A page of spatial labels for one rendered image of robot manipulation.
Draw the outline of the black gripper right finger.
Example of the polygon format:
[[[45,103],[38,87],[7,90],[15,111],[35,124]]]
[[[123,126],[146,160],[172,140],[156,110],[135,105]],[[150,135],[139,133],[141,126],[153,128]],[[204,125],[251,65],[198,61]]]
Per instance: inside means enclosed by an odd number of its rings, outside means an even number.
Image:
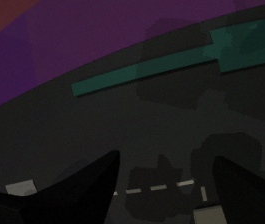
[[[213,180],[226,224],[265,224],[265,180],[237,163],[214,156]]]

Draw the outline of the beige square tile with dark centre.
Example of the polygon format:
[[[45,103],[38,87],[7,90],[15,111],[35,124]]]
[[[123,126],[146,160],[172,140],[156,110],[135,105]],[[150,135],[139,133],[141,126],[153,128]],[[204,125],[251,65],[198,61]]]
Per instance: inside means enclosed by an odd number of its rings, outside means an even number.
[[[195,224],[226,224],[221,205],[193,209],[193,217],[195,217]]]

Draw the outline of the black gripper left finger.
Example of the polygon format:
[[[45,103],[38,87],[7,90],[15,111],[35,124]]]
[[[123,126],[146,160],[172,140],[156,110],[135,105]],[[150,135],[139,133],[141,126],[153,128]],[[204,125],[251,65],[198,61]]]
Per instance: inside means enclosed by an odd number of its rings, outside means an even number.
[[[120,151],[112,149],[38,193],[0,193],[0,224],[104,224],[119,167]]]

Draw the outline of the white dashed rectangle outline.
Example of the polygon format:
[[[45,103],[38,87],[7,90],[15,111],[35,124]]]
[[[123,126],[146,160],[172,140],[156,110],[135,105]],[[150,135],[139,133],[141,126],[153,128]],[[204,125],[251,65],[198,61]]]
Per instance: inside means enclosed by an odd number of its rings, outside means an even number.
[[[184,181],[184,183],[177,183],[177,186],[193,184],[193,183],[195,183],[195,181],[189,180],[189,181]],[[167,189],[167,185],[149,186],[149,188],[151,188],[151,190]],[[208,200],[208,198],[206,198],[206,194],[205,194],[205,186],[200,186],[200,189],[201,189],[201,193],[203,193],[203,201]],[[141,193],[141,188],[140,189],[125,190],[125,192],[127,192],[127,193]]]

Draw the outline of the green small trowel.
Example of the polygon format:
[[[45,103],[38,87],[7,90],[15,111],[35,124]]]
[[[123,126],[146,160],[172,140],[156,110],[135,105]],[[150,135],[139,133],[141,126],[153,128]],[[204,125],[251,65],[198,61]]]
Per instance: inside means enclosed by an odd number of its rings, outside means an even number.
[[[209,61],[217,60],[220,73],[265,64],[265,19],[232,27],[221,27],[210,31],[209,37],[212,45],[208,44],[205,47],[156,57],[144,63],[72,84],[73,96],[127,83],[127,81],[141,79],[141,77],[156,76],[164,72],[175,71],[175,69],[192,67],[204,61],[209,63]]]

